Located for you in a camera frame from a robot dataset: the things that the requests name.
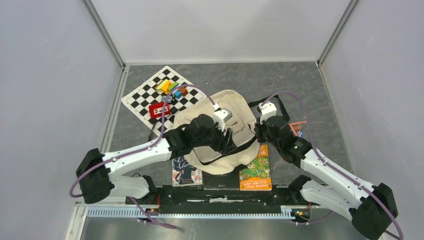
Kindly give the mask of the beige canvas backpack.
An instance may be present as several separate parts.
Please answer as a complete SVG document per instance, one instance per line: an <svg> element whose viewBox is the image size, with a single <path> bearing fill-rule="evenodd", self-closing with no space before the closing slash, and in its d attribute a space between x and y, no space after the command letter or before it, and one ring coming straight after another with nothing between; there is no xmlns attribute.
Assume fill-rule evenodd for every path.
<svg viewBox="0 0 424 240"><path fill-rule="evenodd" d="M171 158L184 157L212 175L227 174L250 163L260 143L271 141L271 120L279 117L289 130L281 102L265 98L248 103L235 90L222 90L178 112L160 139L168 142Z"/></svg>

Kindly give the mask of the Little Women book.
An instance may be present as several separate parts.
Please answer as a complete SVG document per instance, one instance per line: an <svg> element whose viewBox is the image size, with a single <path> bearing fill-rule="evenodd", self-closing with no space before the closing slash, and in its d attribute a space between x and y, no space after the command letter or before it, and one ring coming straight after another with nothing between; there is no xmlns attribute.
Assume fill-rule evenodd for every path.
<svg viewBox="0 0 424 240"><path fill-rule="evenodd" d="M200 186L203 184L203 173L200 169L190 165L183 157L172 160L172 186Z"/></svg>

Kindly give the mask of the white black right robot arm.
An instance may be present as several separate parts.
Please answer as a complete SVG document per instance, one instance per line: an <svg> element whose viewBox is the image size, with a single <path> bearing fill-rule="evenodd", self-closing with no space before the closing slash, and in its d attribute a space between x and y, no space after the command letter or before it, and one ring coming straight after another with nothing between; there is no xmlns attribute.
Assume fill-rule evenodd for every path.
<svg viewBox="0 0 424 240"><path fill-rule="evenodd" d="M396 228L399 215L392 189L372 184L343 169L302 137L295 136L282 116L259 117L254 131L260 143L269 143L286 162L308 172L324 183L300 175L289 185L289 199L318 204L349 220L369 240Z"/></svg>

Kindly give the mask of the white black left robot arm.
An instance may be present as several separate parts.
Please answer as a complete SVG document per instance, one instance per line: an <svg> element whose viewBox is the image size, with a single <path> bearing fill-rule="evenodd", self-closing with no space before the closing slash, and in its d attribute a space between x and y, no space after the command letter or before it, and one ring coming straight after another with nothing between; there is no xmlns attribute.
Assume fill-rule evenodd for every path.
<svg viewBox="0 0 424 240"><path fill-rule="evenodd" d="M77 180L86 204L98 203L109 196L134 197L145 204L153 203L157 190L146 177L128 177L125 174L152 163L173 160L188 155L194 148L209 147L222 155L236 149L233 131L226 128L232 117L220 109L212 116L200 114L188 124L162 133L158 138L121 151L101 153L89 150L76 170Z"/></svg>

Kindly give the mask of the salmon pencil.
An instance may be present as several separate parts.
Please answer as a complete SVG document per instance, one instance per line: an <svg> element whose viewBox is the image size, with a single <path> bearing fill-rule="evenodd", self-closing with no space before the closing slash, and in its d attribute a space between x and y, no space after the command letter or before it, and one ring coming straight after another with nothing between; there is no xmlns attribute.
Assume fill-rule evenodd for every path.
<svg viewBox="0 0 424 240"><path fill-rule="evenodd" d="M298 122L291 122L291 123L289 123L289 125L291 126L291 127L295 127L295 126L299 126L299 125L303 125L303 124L306 124L307 123L307 121L298 121Z"/></svg>
<svg viewBox="0 0 424 240"><path fill-rule="evenodd" d="M298 126L295 126L295 127L292 126L291 128L293 130L293 133L298 137L297 132L302 130L302 126L301 125L298 125Z"/></svg>

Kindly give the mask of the black Moon and Sixpence book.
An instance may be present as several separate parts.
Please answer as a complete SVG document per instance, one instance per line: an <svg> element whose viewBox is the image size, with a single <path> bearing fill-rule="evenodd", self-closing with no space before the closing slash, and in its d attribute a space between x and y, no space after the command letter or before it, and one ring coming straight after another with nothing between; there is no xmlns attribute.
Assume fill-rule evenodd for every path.
<svg viewBox="0 0 424 240"><path fill-rule="evenodd" d="M238 191L240 189L239 174L226 173L213 175L207 172L202 173L203 188L205 190L232 190Z"/></svg>

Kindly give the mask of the orange Treehouse book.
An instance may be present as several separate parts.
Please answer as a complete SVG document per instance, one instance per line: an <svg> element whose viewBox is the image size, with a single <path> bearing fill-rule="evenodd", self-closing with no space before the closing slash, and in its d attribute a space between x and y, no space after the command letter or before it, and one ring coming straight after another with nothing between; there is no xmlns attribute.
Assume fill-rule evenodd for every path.
<svg viewBox="0 0 424 240"><path fill-rule="evenodd" d="M241 191L272 190L269 150L266 144L261 144L256 158L246 168L239 171L239 189Z"/></svg>

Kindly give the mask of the brown block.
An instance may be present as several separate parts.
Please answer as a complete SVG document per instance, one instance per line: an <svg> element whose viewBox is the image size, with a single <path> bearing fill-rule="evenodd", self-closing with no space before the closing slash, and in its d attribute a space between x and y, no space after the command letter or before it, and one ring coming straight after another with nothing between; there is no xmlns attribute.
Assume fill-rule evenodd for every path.
<svg viewBox="0 0 424 240"><path fill-rule="evenodd" d="M185 96L188 94L188 90L187 90L187 88L186 88L186 87L180 87L180 88L178 89L178 91L179 91L179 92L181 92L181 95L182 95L183 97L185 97Z"/></svg>

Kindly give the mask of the blue cube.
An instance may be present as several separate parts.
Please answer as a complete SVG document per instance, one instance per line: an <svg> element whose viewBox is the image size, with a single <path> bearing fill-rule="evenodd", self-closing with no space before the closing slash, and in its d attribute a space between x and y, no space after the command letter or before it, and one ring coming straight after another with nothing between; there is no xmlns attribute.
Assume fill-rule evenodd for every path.
<svg viewBox="0 0 424 240"><path fill-rule="evenodd" d="M181 99L181 98L183 97L183 93L182 93L182 92L180 92L179 90L175 91L175 92L173 93L173 95L174 95L174 97L175 97L177 100L179 100L179 99Z"/></svg>

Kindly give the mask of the red plastic block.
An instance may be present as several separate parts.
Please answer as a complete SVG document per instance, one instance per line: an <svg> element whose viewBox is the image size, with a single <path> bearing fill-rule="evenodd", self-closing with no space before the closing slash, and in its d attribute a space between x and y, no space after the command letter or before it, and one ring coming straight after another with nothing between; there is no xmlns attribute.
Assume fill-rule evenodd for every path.
<svg viewBox="0 0 424 240"><path fill-rule="evenodd" d="M151 119L158 119L162 116L171 114L170 106L167 102L158 102L148 106L148 112Z"/></svg>

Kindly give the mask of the black white chessboard mat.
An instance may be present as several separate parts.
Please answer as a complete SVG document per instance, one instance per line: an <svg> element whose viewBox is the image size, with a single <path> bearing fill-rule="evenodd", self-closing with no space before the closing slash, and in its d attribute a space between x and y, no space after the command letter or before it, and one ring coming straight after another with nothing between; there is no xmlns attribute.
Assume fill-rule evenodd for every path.
<svg viewBox="0 0 424 240"><path fill-rule="evenodd" d="M174 71L171 67L165 66L148 80L143 82L139 87L125 95L121 102L126 106L139 120L141 120L147 127L152 130L155 135L159 135L162 128L161 119L151 118L149 113L149 106L162 102L166 96L164 93L156 90L160 82L169 80L171 83L178 83L180 85L190 85L191 82L184 78L182 75ZM192 87L187 88L187 95L176 100L169 105L172 113L177 113L185 110L200 100L206 98L206 95Z"/></svg>

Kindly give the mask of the orange block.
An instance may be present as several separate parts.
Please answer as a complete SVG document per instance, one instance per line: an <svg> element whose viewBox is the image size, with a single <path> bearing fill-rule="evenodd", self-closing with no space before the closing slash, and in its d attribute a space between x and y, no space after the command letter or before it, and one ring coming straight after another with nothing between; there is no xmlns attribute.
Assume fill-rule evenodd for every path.
<svg viewBox="0 0 424 240"><path fill-rule="evenodd" d="M169 87L170 87L171 84L172 84L172 82L170 80L164 81L164 83L161 87L161 90L164 94L166 94L166 95L169 94L169 92L170 92Z"/></svg>

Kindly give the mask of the green yellow block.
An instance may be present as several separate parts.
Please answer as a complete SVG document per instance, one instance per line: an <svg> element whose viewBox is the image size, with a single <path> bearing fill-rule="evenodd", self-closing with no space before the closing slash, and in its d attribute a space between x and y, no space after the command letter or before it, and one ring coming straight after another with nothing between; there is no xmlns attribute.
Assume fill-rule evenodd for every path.
<svg viewBox="0 0 424 240"><path fill-rule="evenodd" d="M165 93L165 94L167 94L168 93L168 88L169 88L169 86L170 86L170 84L171 84L171 81L170 80L168 80L168 79L164 79L164 80L162 80L156 87L155 87L155 90L158 92L158 93Z"/></svg>

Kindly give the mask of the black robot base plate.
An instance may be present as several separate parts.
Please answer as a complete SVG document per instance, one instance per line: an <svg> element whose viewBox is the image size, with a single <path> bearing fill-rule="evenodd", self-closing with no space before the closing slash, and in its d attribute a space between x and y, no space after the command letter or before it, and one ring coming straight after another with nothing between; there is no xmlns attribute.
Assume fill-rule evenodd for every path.
<svg viewBox="0 0 424 240"><path fill-rule="evenodd" d="M161 214L278 214L281 206L310 205L299 196L283 185L273 185L270 191L162 185L136 201L139 205L158 205Z"/></svg>

